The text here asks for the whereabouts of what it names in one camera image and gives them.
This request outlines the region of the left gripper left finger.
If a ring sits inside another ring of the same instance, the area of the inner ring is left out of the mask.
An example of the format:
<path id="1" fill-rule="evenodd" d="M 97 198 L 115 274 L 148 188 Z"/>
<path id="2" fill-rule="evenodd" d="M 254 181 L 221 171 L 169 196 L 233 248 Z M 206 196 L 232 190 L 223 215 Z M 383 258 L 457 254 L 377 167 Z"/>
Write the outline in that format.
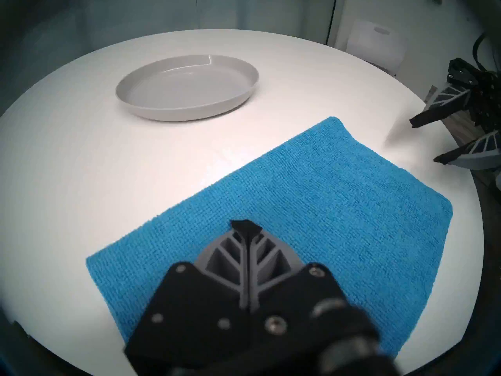
<path id="1" fill-rule="evenodd" d="M 207 246 L 196 263 L 172 265 L 124 353 L 137 375 L 203 369 L 250 346 L 250 221 Z"/>

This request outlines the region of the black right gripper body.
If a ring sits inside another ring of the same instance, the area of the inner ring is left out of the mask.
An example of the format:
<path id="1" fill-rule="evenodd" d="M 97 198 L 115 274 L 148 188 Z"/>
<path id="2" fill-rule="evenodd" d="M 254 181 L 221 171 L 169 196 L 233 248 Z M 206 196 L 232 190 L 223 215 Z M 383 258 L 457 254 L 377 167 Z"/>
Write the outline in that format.
<path id="1" fill-rule="evenodd" d="M 478 84 L 471 89 L 469 114 L 484 133 L 500 130 L 500 77 L 493 72 L 476 72 Z"/>

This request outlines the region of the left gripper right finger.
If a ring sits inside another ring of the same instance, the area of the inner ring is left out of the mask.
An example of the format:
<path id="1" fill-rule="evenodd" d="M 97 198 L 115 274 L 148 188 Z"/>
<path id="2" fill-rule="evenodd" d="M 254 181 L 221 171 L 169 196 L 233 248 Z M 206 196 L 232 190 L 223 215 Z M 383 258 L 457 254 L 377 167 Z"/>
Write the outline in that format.
<path id="1" fill-rule="evenodd" d="M 395 375 L 380 334 L 329 269 L 249 221 L 249 311 L 259 375 Z"/>

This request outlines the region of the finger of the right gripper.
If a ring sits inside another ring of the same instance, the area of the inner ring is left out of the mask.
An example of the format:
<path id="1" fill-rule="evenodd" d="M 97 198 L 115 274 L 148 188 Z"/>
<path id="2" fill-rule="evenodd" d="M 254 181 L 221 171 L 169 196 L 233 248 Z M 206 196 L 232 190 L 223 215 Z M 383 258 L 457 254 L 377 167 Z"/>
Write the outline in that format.
<path id="1" fill-rule="evenodd" d="M 478 139 L 443 153 L 434 162 L 469 170 L 500 168 L 500 132 L 493 131 Z"/>
<path id="2" fill-rule="evenodd" d="M 433 93 L 423 111 L 410 119 L 412 128 L 423 127 L 466 110 L 473 90 L 479 86 L 475 76 L 478 73 L 478 69 L 461 58 L 451 60 L 445 84 Z"/>

